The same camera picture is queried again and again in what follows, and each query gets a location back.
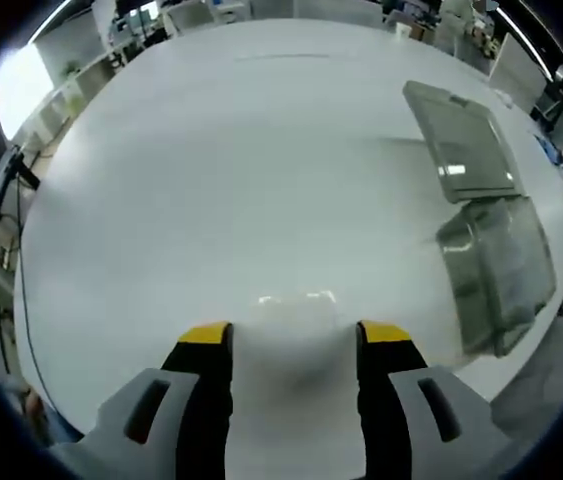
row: white table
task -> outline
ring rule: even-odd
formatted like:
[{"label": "white table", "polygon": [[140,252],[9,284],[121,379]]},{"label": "white table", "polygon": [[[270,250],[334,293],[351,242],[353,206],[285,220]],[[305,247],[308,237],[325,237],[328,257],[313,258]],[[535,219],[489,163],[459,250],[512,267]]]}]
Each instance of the white table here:
[{"label": "white table", "polygon": [[[505,358],[461,353],[435,242],[460,205],[416,142],[395,141],[422,139],[401,94],[409,79],[492,109],[547,234],[557,291]],[[148,49],[67,133],[25,226],[30,333],[52,399],[89,431],[99,404],[191,326],[328,291],[338,321],[402,326],[429,363],[491,400],[563,297],[563,182],[535,129],[476,70],[387,32],[270,20]],[[19,355],[42,391],[19,275]]]}]

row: white tabletop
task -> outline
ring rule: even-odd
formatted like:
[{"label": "white tabletop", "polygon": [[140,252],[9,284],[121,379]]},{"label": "white tabletop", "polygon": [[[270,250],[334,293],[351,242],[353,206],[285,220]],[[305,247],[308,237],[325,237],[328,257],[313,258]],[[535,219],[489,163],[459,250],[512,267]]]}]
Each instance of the white tabletop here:
[{"label": "white tabletop", "polygon": [[[435,241],[460,205],[417,144],[410,79],[491,108],[548,237],[557,291],[506,358],[461,353]],[[494,398],[563,297],[563,182],[535,128],[479,72],[378,30],[269,20],[148,49],[76,120],[25,226],[30,334],[52,400],[89,431],[100,403],[191,326],[248,322],[261,298],[310,292],[328,292],[342,324],[402,326],[430,364]],[[15,319],[23,372],[45,396],[20,271]]]}]

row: cable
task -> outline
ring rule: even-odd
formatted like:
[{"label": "cable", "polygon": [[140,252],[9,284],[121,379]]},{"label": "cable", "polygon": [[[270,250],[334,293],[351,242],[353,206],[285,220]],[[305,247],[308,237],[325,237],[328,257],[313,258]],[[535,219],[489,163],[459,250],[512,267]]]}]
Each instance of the cable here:
[{"label": "cable", "polygon": [[25,274],[23,271],[23,248],[22,247],[22,238],[23,238],[23,223],[21,222],[21,182],[19,181],[19,175],[17,174],[17,223],[19,224],[19,271],[21,272],[21,300],[23,302],[23,317],[25,319],[25,335],[28,340],[28,347],[30,348],[30,356],[32,357],[32,363],[34,365],[34,369],[37,371],[37,377],[39,377],[39,382],[41,383],[41,387],[45,393],[50,406],[65,418],[59,409],[57,408],[56,403],[52,400],[52,396],[50,395],[50,391],[43,380],[43,375],[41,375],[41,370],[39,369],[39,363],[37,362],[37,356],[34,353],[34,347],[32,346],[32,340],[30,338],[30,322],[28,319],[28,301],[26,296],[25,290]]}]

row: desk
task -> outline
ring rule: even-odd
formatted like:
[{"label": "desk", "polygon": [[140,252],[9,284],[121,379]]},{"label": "desk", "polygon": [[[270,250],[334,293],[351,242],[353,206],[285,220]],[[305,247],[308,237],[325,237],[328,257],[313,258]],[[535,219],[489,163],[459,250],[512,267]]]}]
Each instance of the desk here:
[{"label": "desk", "polygon": [[[460,205],[422,154],[409,79],[492,109],[543,223],[557,290],[505,358],[462,355],[435,241]],[[481,73],[380,30],[267,20],[155,45],[75,121],[25,225],[30,334],[53,400],[89,431],[101,402],[191,326],[324,290],[341,322],[402,326],[429,363],[493,399],[563,297],[563,181],[535,133]],[[42,390],[20,272],[15,290],[21,366]]]}]

